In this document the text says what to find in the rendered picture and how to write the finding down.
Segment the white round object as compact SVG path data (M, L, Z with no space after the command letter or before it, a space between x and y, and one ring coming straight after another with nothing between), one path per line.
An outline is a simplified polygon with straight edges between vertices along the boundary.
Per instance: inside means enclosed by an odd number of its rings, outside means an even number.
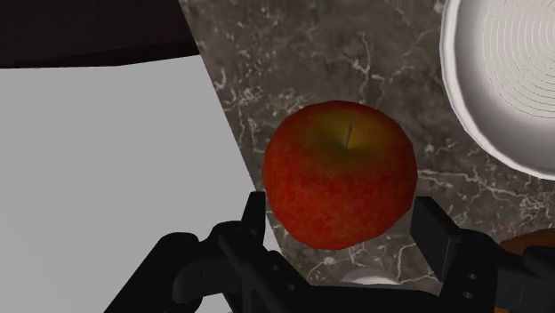
M399 285L399 281L390 272L373 268L353 269L341 279L341 282L360 285Z

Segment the red apple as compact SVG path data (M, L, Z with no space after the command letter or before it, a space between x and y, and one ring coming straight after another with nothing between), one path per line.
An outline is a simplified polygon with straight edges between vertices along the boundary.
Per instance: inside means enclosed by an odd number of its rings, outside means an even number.
M412 207L414 146L391 117L331 100L288 116L264 152L269 206L289 235L341 250L382 235Z

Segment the white ribbed bowl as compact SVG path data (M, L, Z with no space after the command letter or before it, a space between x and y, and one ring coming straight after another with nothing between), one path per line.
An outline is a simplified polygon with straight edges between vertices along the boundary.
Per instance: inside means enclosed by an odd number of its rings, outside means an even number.
M555 181L555 0L446 0L439 53L464 131L510 168Z

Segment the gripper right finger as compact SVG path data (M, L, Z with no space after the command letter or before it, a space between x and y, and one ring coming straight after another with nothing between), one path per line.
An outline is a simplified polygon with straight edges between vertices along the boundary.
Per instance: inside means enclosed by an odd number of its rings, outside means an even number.
M555 247L510 253L489 235L462 229L431 197L416 197L410 235L456 313L555 313Z

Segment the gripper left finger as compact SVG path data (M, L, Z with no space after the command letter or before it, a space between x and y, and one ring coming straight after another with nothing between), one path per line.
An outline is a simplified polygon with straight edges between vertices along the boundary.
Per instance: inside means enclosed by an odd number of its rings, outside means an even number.
M263 245L265 194L253 191L238 221L215 225L205 240L161 237L104 313L196 313L210 295L232 313L310 313L310 285Z

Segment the brown round object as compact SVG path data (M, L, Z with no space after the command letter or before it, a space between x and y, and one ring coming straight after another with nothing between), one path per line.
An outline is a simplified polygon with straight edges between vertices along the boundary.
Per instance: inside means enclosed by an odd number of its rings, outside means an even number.
M534 232L504 240L500 246L509 253L522 255L530 246L555 247L555 229L539 229Z

